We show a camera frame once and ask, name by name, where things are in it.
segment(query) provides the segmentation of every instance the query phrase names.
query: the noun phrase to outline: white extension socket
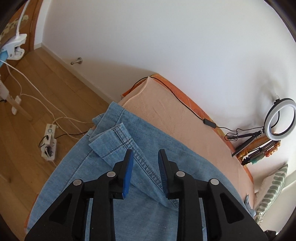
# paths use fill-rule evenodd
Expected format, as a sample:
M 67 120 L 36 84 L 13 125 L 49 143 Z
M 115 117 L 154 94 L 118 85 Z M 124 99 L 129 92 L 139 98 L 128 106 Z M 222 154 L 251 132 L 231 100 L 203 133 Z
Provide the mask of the white extension socket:
M 57 152 L 57 140 L 54 138 L 55 129 L 58 128 L 57 125 L 47 124 L 44 136 L 48 138 L 43 139 L 43 144 L 41 146 L 41 156 L 47 161 L 54 161 Z
M 16 98 L 15 98 L 15 102 L 17 102 L 19 105 L 20 105 L 20 103 L 22 102 L 21 98 L 20 98 L 18 95 L 17 95 Z M 11 108 L 11 112 L 12 112 L 14 115 L 16 115 L 16 114 L 17 114 L 17 109 L 14 108 L 14 107 L 12 107 L 12 108 Z

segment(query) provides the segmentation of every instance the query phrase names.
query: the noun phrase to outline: white power strip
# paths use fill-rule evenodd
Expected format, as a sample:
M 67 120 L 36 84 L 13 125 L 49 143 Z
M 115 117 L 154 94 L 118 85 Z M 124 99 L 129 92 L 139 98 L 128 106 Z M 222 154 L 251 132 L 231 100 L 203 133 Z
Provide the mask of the white power strip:
M 15 102 L 17 102 L 19 105 L 21 104 L 22 100 L 21 98 L 17 95 L 16 98 L 15 98 Z M 17 114 L 17 109 L 12 107 L 11 108 L 11 112 L 16 115 Z
M 54 138 L 55 129 L 57 125 L 47 124 L 41 146 L 41 156 L 47 161 L 54 161 L 57 152 L 57 140 Z

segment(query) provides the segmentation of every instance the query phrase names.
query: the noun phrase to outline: denim garment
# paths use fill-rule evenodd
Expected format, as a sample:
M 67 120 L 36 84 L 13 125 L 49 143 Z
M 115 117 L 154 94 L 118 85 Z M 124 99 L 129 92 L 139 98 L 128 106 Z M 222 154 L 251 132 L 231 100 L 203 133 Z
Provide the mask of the denim garment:
M 176 240 L 178 201 L 167 200 L 162 191 L 159 149 L 165 149 L 168 159 L 195 179 L 220 180 L 245 207 L 233 185 L 215 166 L 116 103 L 93 122 L 96 129 L 89 130 L 70 150 L 45 183 L 32 209 L 27 231 L 73 180 L 97 179 L 122 161 L 127 149 L 134 152 L 134 166 L 127 198 L 114 200 L 116 240 Z

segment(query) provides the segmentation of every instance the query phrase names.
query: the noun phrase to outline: orange patterned fabric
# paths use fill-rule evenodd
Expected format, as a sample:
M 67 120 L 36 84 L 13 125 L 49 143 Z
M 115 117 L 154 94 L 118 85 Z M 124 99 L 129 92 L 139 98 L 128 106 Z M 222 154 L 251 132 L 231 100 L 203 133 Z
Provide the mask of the orange patterned fabric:
M 201 117 L 202 119 L 206 118 L 210 121 L 213 121 L 193 100 L 191 100 L 187 95 L 185 95 L 181 90 L 179 90 L 175 85 L 173 85 L 167 79 L 165 79 L 164 77 L 162 77 L 159 74 L 153 74 L 153 75 L 151 75 L 151 77 L 157 78 L 160 81 L 162 81 L 187 107 L 189 107 L 192 111 L 194 111 L 194 113 L 196 113 L 199 117 Z M 154 79 L 154 80 L 156 82 L 160 83 L 161 85 L 163 85 L 160 81 L 158 81 L 156 79 Z M 139 86 L 144 81 L 145 80 L 142 80 L 139 83 L 137 83 L 134 86 L 134 88 Z M 126 91 L 124 94 L 122 94 L 122 97 L 127 96 L 130 93 L 130 91 L 131 91 L 131 89 Z M 235 151 L 235 148 L 232 145 L 232 143 L 230 141 L 226 141 L 224 139 L 225 134 L 220 128 L 215 128 L 215 129 L 213 129 L 213 131 L 216 132 L 216 134 L 225 142 L 225 144 L 229 147 L 229 149 L 232 152 Z M 248 168 L 246 166 L 244 166 L 244 169 L 245 169 L 246 173 L 248 174 L 249 178 L 251 179 L 251 181 L 253 182 L 253 177 L 252 177 L 250 171 L 248 170 Z

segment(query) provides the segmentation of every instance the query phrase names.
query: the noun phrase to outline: silver screw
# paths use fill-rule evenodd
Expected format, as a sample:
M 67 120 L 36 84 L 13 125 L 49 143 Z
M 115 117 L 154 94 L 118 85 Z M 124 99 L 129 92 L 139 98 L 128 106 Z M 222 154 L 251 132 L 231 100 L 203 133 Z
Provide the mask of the silver screw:
M 218 181 L 217 179 L 212 179 L 212 180 L 211 180 L 211 183 L 212 183 L 213 185 L 218 185 L 218 184 L 219 184 L 219 181 Z
M 76 179 L 73 181 L 74 186 L 79 186 L 81 183 L 82 183 L 82 181 L 80 179 Z
M 108 177 L 115 177 L 116 173 L 115 172 L 108 172 L 107 176 Z
M 177 175 L 178 177 L 184 177 L 184 176 L 185 176 L 185 172 L 178 171 L 178 172 L 176 173 L 176 175 Z

